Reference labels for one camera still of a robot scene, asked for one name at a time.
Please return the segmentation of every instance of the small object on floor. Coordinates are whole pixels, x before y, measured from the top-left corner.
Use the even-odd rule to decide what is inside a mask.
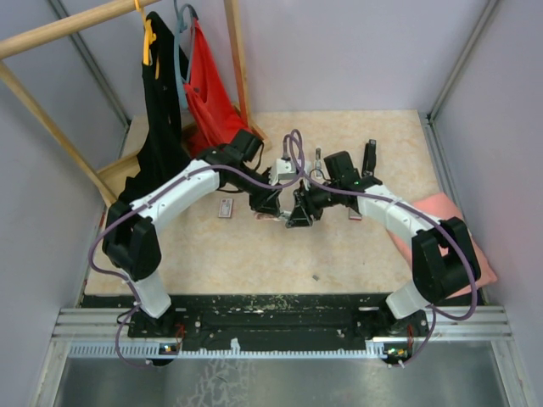
[[[232,218],[233,206],[234,206],[234,200],[232,198],[221,199],[221,206],[219,207],[219,217]]]
[[[349,208],[349,220],[362,220],[362,215]]]

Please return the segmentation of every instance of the pink towel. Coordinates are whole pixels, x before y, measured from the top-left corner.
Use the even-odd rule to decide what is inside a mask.
[[[460,210],[442,192],[436,193],[435,195],[432,195],[431,197],[423,199],[421,201],[417,201],[412,205],[415,208],[426,212],[427,214],[437,216],[441,219],[449,219],[453,216],[462,219],[462,214],[460,213]],[[400,250],[401,255],[404,256],[404,259],[406,259],[409,266],[411,266],[411,250],[409,249],[409,247],[394,233],[389,232],[389,235],[390,237],[392,237],[392,240],[394,241],[394,244],[396,245],[398,250]],[[495,272],[490,268],[489,261],[486,259],[483,251],[479,248],[473,238],[472,243],[473,249],[475,250],[475,255],[477,256],[477,260],[479,262],[479,267],[481,268],[481,278],[477,280],[477,287],[482,287],[486,284],[497,281],[498,277],[496,276]],[[451,297],[456,297],[458,295],[463,295],[469,292],[469,287],[464,287],[462,290],[452,294]]]

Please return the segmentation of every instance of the purple cable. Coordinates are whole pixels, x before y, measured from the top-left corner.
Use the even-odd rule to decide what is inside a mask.
[[[290,147],[291,156],[294,155],[293,144],[295,144],[297,146],[297,148],[299,149],[299,151],[301,152],[301,154],[302,154],[300,158],[303,161],[304,160],[303,150],[301,150],[299,148],[299,141],[296,140],[292,135],[287,135],[286,137],[290,141],[289,147]],[[387,197],[382,197],[380,195],[373,195],[371,193],[365,193],[365,192],[344,191],[344,190],[341,190],[341,189],[331,188],[331,187],[319,184],[317,181],[313,180],[311,177],[309,177],[305,173],[305,171],[303,170],[303,167],[300,167],[296,160],[294,160],[294,165],[296,166],[296,169],[298,170],[298,172],[300,172],[302,174],[302,176],[307,181],[309,181],[312,185],[314,185],[314,186],[316,186],[318,188],[321,188],[324,191],[337,193],[337,194],[340,194],[340,195],[350,195],[350,196],[353,196],[353,197],[364,197],[364,198],[370,198],[370,199],[377,199],[379,201],[384,201],[384,202],[388,202],[388,203],[394,202],[393,199],[387,198]],[[436,222],[435,220],[433,220],[432,218],[430,218],[429,216],[427,216],[426,214],[424,214],[420,210],[412,208],[411,206],[406,205],[405,203],[396,202],[395,205],[399,206],[400,208],[402,208],[402,209],[404,209],[404,210],[406,210],[408,212],[411,212],[412,214],[414,214],[416,216],[419,216],[420,218],[427,221],[430,225],[435,227],[435,229],[441,235],[443,235],[445,240],[452,246],[452,248],[454,249],[456,254],[458,254],[458,257],[460,258],[460,261],[462,262],[462,265],[464,266],[464,269],[466,270],[467,279],[469,280],[469,286],[472,289],[472,301],[471,301],[469,310],[467,311],[467,313],[465,315],[454,316],[454,315],[447,314],[446,312],[444,312],[444,311],[442,311],[442,310],[440,310],[438,308],[435,308],[433,305],[430,305],[430,307],[435,308],[435,312],[438,312],[438,313],[442,314],[443,316],[446,316],[447,318],[449,318],[451,320],[454,320],[454,321],[464,321],[464,320],[468,319],[469,317],[471,317],[473,315],[473,313],[475,312],[475,309],[477,308],[477,286],[475,284],[475,277],[473,277],[472,268],[469,265],[469,261],[467,260],[466,255],[462,252],[462,249],[460,248],[460,246],[458,246],[458,243],[455,242],[455,240],[452,238],[452,236],[449,233],[447,233],[447,231],[443,228],[443,226],[441,226],[438,222]]]
[[[287,135],[283,138],[283,143],[285,143],[288,139],[290,135]],[[305,165],[305,159],[304,159],[304,156],[303,156],[303,153],[301,152],[301,150],[299,151],[299,156],[301,158],[301,165],[302,167],[304,167]],[[157,200],[159,200],[160,198],[162,198],[164,195],[166,195],[169,191],[171,191],[173,188],[177,187],[179,184],[181,184],[183,181],[187,180],[187,179],[190,179],[191,176],[196,176],[197,174],[200,174],[201,172],[205,172],[205,171],[208,171],[208,170],[227,170],[227,171],[231,171],[233,172],[234,174],[237,174],[238,176],[241,176],[242,178],[246,179],[247,181],[250,181],[250,182],[253,182],[255,185],[259,186],[259,187],[263,187],[265,189],[272,189],[272,190],[276,190],[276,189],[284,189],[284,188],[287,188],[287,187],[290,187],[292,186],[293,184],[295,184],[296,182],[298,182],[299,179],[302,178],[303,174],[302,173],[299,173],[292,181],[290,182],[287,182],[286,184],[283,184],[283,185],[276,185],[276,186],[272,186],[272,185],[268,185],[268,184],[264,184],[262,182],[259,182],[257,180],[254,180],[253,178],[251,178],[250,176],[247,176],[245,175],[242,171],[238,170],[238,169],[235,169],[233,167],[229,167],[228,165],[223,165],[223,164],[215,164],[215,165],[209,165],[207,167],[204,167],[204,168],[199,168],[197,170],[194,170],[194,171],[191,171],[187,174],[187,176],[182,176],[181,178],[179,178],[178,180],[176,180],[175,182],[172,182],[168,187],[164,188],[162,191],[160,191],[159,193],[157,193],[154,197],[152,197],[148,202],[147,204],[144,204],[144,205],[141,205],[133,210],[131,210],[130,212],[122,215],[119,219],[115,220],[113,223],[111,223],[111,225],[107,226],[101,233],[98,234],[98,236],[96,237],[96,239],[94,240],[94,242],[92,242],[92,245],[91,247],[89,248],[89,251],[88,251],[88,255],[87,255],[87,258],[88,258],[88,263],[89,265],[91,266],[91,268],[93,270],[95,270],[96,272],[98,273],[102,273],[102,274],[105,274],[105,275],[108,275],[108,276],[116,276],[116,277],[119,277],[121,280],[123,280],[124,282],[126,282],[126,284],[128,285],[128,287],[130,288],[130,290],[132,291],[132,294],[134,295],[134,298],[136,299],[136,305],[134,306],[134,308],[127,314],[127,316],[125,317],[125,319],[121,322],[121,324],[119,325],[119,329],[117,330],[117,333],[115,334],[115,352],[117,353],[117,355],[119,356],[119,358],[125,362],[126,364],[128,364],[129,366],[131,367],[136,367],[138,369],[146,369],[149,367],[149,365],[136,365],[136,364],[133,364],[132,362],[128,361],[127,359],[125,359],[121,352],[120,352],[120,345],[119,345],[119,341],[120,341],[120,332],[122,331],[122,328],[125,326],[126,322],[134,315],[136,314],[136,312],[140,309],[140,304],[141,304],[141,299],[139,297],[139,295],[137,294],[137,291],[136,291],[136,288],[134,287],[134,285],[132,284],[132,282],[130,281],[130,278],[128,278],[128,276],[126,276],[125,274],[123,273],[120,273],[118,271],[112,271],[112,270],[105,270],[105,269],[102,269],[101,267],[98,267],[96,265],[96,263],[94,263],[94,254],[96,252],[96,249],[100,243],[100,241],[102,239],[104,239],[104,237],[110,233],[111,231],[113,231],[118,225],[120,225],[122,222],[130,219],[132,216],[138,214],[139,212],[141,212],[142,210],[144,210],[145,208],[149,207],[149,205],[152,205],[153,203],[155,203]]]
[[[117,354],[117,356],[119,356],[119,359],[121,359],[123,362],[125,362],[125,363],[126,363],[127,365],[129,365],[130,367],[135,367],[136,369],[148,369],[149,367],[151,367],[151,365],[137,365],[137,364],[135,364],[135,363],[132,363],[131,361],[127,360],[127,359],[122,355],[122,353],[120,352],[120,345],[119,345],[120,332],[122,331],[122,328],[126,325],[126,323],[128,322],[128,320],[129,320],[134,314],[136,314],[138,311],[139,311],[139,305],[134,306],[134,308],[132,308],[132,309],[130,310],[130,312],[129,312],[128,314],[126,314],[125,319],[122,320],[122,322],[120,323],[119,329],[117,330],[117,333],[115,334],[115,353]]]
[[[290,148],[290,155],[294,156],[293,144],[296,144],[297,148],[301,152],[301,157],[300,158],[303,161],[304,160],[304,155],[303,155],[304,153],[303,153],[303,150],[299,147],[299,141],[296,140],[292,136],[292,133],[291,133],[290,136],[287,135],[286,137],[290,141],[290,143],[288,144],[289,148]],[[316,187],[319,187],[324,191],[328,191],[328,192],[332,192],[332,193],[338,193],[338,194],[342,194],[342,195],[350,195],[350,196],[355,196],[355,197],[364,197],[364,198],[370,198],[370,199],[377,199],[377,200],[381,200],[381,201],[385,201],[385,202],[389,202],[389,203],[393,202],[393,199],[382,197],[380,195],[373,195],[371,193],[364,193],[364,192],[343,191],[341,189],[327,187],[325,185],[319,184],[318,182],[314,181],[311,177],[309,177],[305,173],[305,171],[303,170],[303,167],[300,168],[300,166],[298,165],[296,160],[294,161],[294,165],[296,166],[296,169],[298,170],[298,172],[303,174],[303,177],[306,180],[308,180],[312,185],[315,185]],[[423,212],[421,212],[419,210],[416,210],[416,209],[412,208],[409,205],[405,205],[402,202],[397,202],[395,204],[397,206],[403,208],[404,210],[407,210],[408,212],[411,212],[412,214],[414,214],[416,216],[420,216],[425,221],[427,221],[430,225],[435,227],[436,230],[439,231],[439,233],[441,233],[443,235],[443,237],[447,240],[447,242],[452,246],[452,248],[458,254],[458,257],[460,258],[460,261],[462,262],[462,265],[464,266],[464,269],[466,270],[467,278],[469,280],[469,286],[471,287],[471,290],[472,290],[472,301],[471,301],[469,310],[467,311],[467,313],[465,315],[454,316],[454,315],[450,315],[450,314],[442,311],[441,309],[438,309],[437,307],[433,306],[432,304],[430,304],[428,306],[432,310],[432,316],[433,316],[432,326],[428,330],[428,334],[424,338],[423,343],[421,343],[421,345],[418,347],[417,351],[411,356],[411,358],[409,360],[407,360],[406,362],[403,362],[403,365],[395,365],[396,367],[404,367],[405,365],[408,365],[412,360],[414,360],[423,351],[424,347],[426,346],[426,344],[428,343],[428,341],[432,337],[432,334],[434,333],[435,324],[437,322],[436,313],[440,313],[443,316],[445,316],[445,317],[447,317],[447,318],[449,318],[451,320],[454,320],[454,321],[464,321],[464,320],[467,320],[468,318],[470,318],[473,315],[473,313],[475,312],[475,310],[477,308],[477,286],[475,284],[475,278],[473,277],[472,268],[469,265],[469,262],[467,261],[466,255],[462,252],[462,250],[460,249],[458,244],[454,241],[454,239],[451,237],[451,235],[449,235],[449,233],[447,233],[447,231],[439,223],[434,221],[429,216],[426,216],[426,214],[424,214]]]

